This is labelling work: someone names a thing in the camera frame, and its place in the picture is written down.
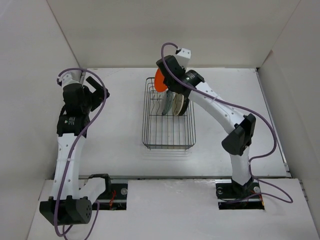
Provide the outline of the orange plate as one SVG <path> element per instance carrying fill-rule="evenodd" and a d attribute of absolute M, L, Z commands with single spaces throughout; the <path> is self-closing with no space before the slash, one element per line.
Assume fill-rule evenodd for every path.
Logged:
<path fill-rule="evenodd" d="M 154 76 L 154 88 L 157 92 L 162 93 L 168 89 L 164 84 L 165 77 L 163 76 L 161 70 L 158 68 Z"/>

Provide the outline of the cream and black plate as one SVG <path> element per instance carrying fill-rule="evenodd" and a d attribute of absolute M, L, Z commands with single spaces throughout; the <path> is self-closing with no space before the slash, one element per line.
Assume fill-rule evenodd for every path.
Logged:
<path fill-rule="evenodd" d="M 172 114 L 178 116 L 184 106 L 185 97 L 183 94 L 176 94 L 172 103 Z"/>

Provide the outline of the clear glass plate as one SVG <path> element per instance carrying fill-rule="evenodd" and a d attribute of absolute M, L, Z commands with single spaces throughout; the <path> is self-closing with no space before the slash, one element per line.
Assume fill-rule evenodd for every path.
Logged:
<path fill-rule="evenodd" d="M 161 92 L 159 94 L 158 104 L 159 108 L 157 110 L 157 115 L 161 116 L 166 106 L 166 92 Z"/>

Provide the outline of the blue patterned ceramic plate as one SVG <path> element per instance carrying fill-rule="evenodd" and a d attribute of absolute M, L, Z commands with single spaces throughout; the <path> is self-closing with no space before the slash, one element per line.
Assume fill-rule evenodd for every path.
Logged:
<path fill-rule="evenodd" d="M 169 112 L 169 110 L 171 109 L 172 104 L 173 104 L 173 99 L 174 99 L 174 93 L 170 90 L 167 90 L 166 91 L 166 102 L 165 102 L 164 110 L 162 112 L 162 116 L 166 115 Z"/>

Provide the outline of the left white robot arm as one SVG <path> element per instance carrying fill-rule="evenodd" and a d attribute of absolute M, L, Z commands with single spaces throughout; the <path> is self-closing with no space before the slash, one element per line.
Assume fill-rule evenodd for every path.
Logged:
<path fill-rule="evenodd" d="M 55 227 L 89 223 L 98 197 L 105 199 L 112 192 L 107 174 L 93 175 L 84 186 L 79 184 L 81 155 L 93 123 L 89 114 L 94 110 L 101 112 L 110 95 L 92 77 L 86 81 L 94 91 L 76 80 L 70 71 L 58 80 L 64 101 L 56 131 L 58 156 L 51 193 L 39 205 L 40 213 Z"/>

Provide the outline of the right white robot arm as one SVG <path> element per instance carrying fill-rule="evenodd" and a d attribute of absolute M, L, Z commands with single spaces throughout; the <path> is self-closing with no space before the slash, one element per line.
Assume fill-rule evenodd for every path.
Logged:
<path fill-rule="evenodd" d="M 205 79 L 195 70 L 184 70 L 172 55 L 156 62 L 164 76 L 163 83 L 177 94 L 182 94 L 209 113 L 225 130 L 227 136 L 222 140 L 223 149 L 229 153 L 232 177 L 231 191 L 237 197 L 249 192 L 253 178 L 249 172 L 249 152 L 256 125 L 253 114 L 244 115 L 232 107 L 221 103 Z"/>

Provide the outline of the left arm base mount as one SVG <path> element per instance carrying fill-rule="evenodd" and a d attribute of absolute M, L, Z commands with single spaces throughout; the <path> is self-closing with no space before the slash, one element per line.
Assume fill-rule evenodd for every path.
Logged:
<path fill-rule="evenodd" d="M 117 211 L 127 209 L 129 184 L 123 179 L 89 178 L 79 183 L 79 196 L 88 197 L 94 210 L 99 201 L 102 210 Z"/>

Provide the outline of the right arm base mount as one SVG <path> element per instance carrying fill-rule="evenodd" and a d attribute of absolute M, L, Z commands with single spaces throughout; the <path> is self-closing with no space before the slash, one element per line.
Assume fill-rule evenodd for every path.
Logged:
<path fill-rule="evenodd" d="M 264 210 L 260 185 L 253 181 L 246 187 L 233 182 L 217 182 L 216 197 L 219 210 Z"/>

